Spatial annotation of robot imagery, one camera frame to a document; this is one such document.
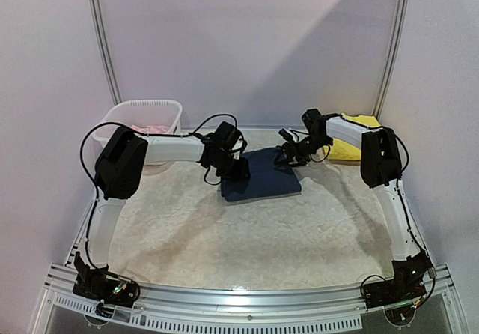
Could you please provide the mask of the navy blue tank top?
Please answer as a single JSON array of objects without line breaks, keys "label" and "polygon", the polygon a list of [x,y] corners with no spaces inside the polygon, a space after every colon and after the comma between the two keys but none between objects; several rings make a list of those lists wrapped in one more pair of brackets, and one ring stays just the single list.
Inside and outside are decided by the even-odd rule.
[{"label": "navy blue tank top", "polygon": [[228,203],[236,203],[300,194],[302,186],[294,170],[274,164],[279,154],[280,147],[244,153],[241,158],[248,160],[251,178],[241,182],[222,180],[221,197]]}]

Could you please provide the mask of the pink garment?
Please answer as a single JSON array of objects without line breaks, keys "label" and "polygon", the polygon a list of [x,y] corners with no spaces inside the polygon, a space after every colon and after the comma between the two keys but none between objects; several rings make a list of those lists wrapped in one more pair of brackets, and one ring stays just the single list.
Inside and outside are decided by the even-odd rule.
[{"label": "pink garment", "polygon": [[131,128],[140,133],[146,133],[149,135],[166,134],[169,131],[168,126],[162,126],[162,125],[159,125],[159,126],[154,125],[154,126],[146,126],[146,127],[138,127],[136,125],[132,125]]}]

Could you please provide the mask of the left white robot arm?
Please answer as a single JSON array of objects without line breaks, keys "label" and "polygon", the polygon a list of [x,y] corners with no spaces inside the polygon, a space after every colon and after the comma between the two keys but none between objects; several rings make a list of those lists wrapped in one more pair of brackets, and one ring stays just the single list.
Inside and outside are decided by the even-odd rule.
[{"label": "left white robot arm", "polygon": [[82,287],[96,300],[105,299],[111,283],[97,271],[108,269],[108,253],[115,226],[126,201],[138,190],[146,165],[191,162],[213,169],[220,180],[246,182],[247,142],[242,132],[226,121],[212,133],[194,130],[187,134],[146,134],[114,122],[113,132],[87,176],[94,185],[94,204],[83,237],[84,249],[76,253],[74,266]]}]

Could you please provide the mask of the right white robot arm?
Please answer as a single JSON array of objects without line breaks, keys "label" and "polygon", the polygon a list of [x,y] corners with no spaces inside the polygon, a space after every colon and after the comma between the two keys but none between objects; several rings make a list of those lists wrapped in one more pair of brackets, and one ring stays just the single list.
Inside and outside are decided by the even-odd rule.
[{"label": "right white robot arm", "polygon": [[318,109],[307,110],[302,121],[307,130],[302,139],[296,139],[292,130],[279,130],[284,143],[274,164],[305,166],[319,149],[331,147],[334,140],[361,151],[361,178],[379,200],[391,238],[394,277],[387,285],[387,295],[394,301],[404,300],[433,264],[403,193],[402,141],[389,127],[360,124],[342,114],[323,115]]}]

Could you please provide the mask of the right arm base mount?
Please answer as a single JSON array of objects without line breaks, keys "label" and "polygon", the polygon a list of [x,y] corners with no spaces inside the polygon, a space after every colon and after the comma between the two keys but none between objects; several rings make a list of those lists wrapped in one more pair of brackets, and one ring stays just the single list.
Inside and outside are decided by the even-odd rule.
[{"label": "right arm base mount", "polygon": [[406,260],[391,262],[393,277],[370,275],[360,285],[361,297],[368,309],[398,304],[418,298],[416,310],[432,295],[436,287],[436,268],[430,256],[422,251]]}]

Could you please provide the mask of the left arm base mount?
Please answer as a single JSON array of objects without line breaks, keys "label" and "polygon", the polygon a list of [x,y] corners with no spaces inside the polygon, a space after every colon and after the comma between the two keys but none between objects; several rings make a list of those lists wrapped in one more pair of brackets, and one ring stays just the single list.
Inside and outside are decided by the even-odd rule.
[{"label": "left arm base mount", "polygon": [[139,284],[129,278],[111,273],[107,268],[95,269],[87,265],[79,252],[73,260],[77,277],[73,293],[106,305],[132,308],[140,297]]}]

